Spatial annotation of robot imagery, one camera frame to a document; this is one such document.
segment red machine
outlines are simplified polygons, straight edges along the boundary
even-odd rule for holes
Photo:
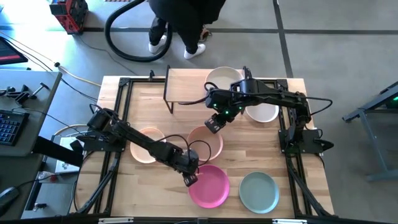
[[[53,0],[51,14],[55,15],[68,34],[82,34],[88,12],[85,0]]]

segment person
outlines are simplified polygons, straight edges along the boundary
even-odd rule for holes
[[[166,42],[166,23],[177,31],[185,44],[184,58],[202,54],[199,44],[203,26],[218,19],[226,0],[149,0],[155,19],[149,31],[149,51],[156,53]]]

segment pink plate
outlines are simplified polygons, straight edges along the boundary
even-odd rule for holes
[[[203,208],[220,206],[229,194],[228,176],[217,166],[201,166],[198,182],[189,187],[188,193]]]

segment white plate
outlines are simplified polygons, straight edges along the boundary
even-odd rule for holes
[[[206,82],[212,82],[222,90],[229,90],[231,83],[242,80],[244,77],[236,69],[229,67],[219,67],[211,71],[207,77]]]
[[[255,121],[266,123],[273,121],[279,112],[279,107],[276,105],[270,105],[262,103],[257,106],[246,107],[246,113]]]

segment mint green plate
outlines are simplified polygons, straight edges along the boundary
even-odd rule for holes
[[[279,201],[279,188],[274,179],[263,172],[246,175],[239,185],[243,205],[258,214],[272,211]]]

